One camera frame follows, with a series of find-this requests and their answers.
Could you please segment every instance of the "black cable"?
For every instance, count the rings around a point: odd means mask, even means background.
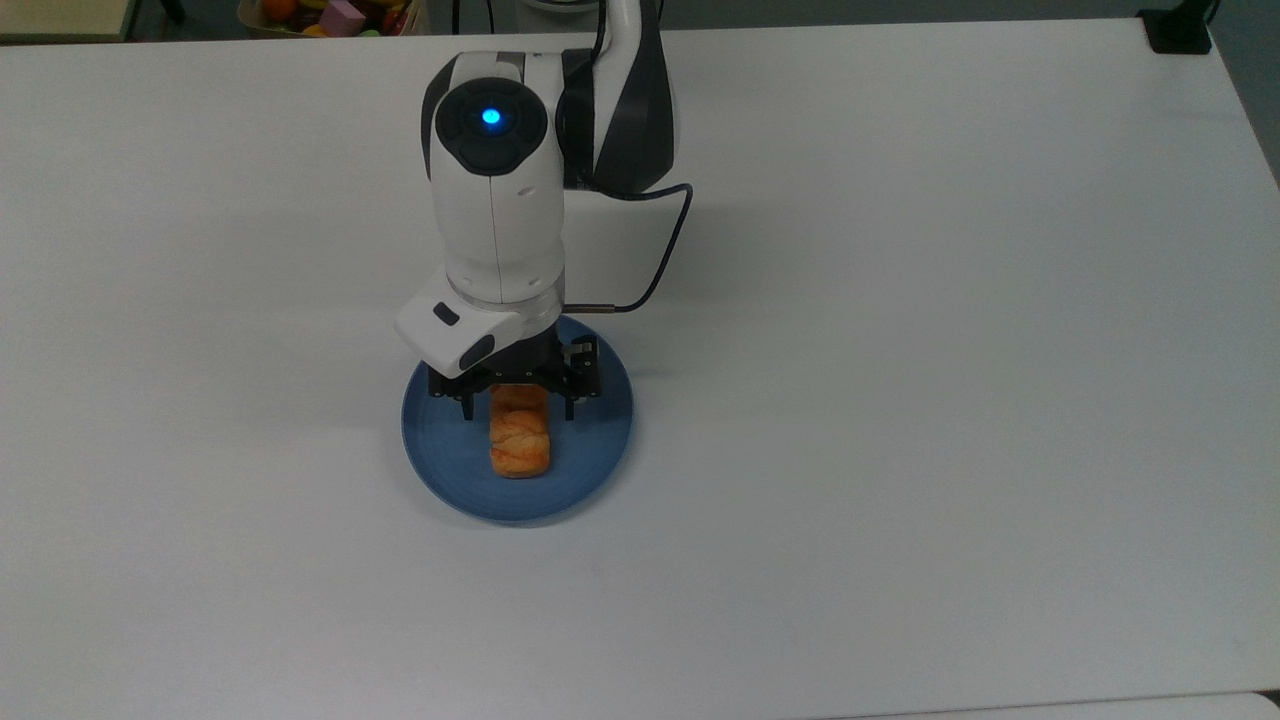
[[[564,305],[561,313],[573,314],[609,314],[609,313],[631,313],[637,310],[641,305],[649,301],[653,296],[653,291],[658,288],[658,283],[662,281],[662,274],[667,270],[667,263],[671,260],[671,252],[676,249],[676,240],[680,238],[680,229],[685,225],[685,217],[689,215],[689,206],[694,202],[694,186],[687,182],[680,184],[673,184],[671,187],[664,187],[662,190],[655,190],[653,192],[613,192],[598,186],[589,186],[590,190],[599,192],[605,197],[612,197],[614,200],[626,200],[628,202],[639,202],[644,200],[657,200],[659,197],[667,197],[668,195],[675,195],[677,192],[685,193],[685,204],[680,206],[680,217],[676,218],[676,227],[671,229],[671,240],[667,241],[667,249],[662,254],[662,261],[658,263],[658,270],[653,274],[653,279],[649,281],[649,287],[640,296],[640,300],[630,305]]]
[[[604,0],[596,3],[596,19],[595,19],[595,45],[591,46],[591,61],[594,63],[596,58],[600,56],[600,50],[604,49]]]

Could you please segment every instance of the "fruit basket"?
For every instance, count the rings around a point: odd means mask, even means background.
[[[426,35],[425,0],[241,0],[250,37]]]

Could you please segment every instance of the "pink block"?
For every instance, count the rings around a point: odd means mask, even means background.
[[[365,15],[347,0],[329,0],[320,13],[320,27],[329,37],[351,37],[365,27]]]

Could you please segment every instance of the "robotic arm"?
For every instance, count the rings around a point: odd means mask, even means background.
[[[426,88],[422,152],[447,260],[396,328],[431,395],[471,419],[490,384],[538,383],[571,419],[600,380],[594,337],[566,348],[556,333],[564,188],[640,192],[675,156],[653,0],[608,3],[593,49],[457,55]]]

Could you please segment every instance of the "blue plate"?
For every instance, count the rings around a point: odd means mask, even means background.
[[[568,343],[590,334],[582,323],[559,319],[559,338]],[[581,505],[599,491],[622,460],[631,438],[631,380],[613,348],[599,346],[604,392],[575,407],[564,420],[559,396],[550,398],[552,465],[527,479],[508,479],[489,462],[489,392],[475,397],[475,419],[448,397],[426,392],[426,365],[419,364],[404,391],[401,427],[404,450],[426,487],[456,510],[504,525],[547,521]]]

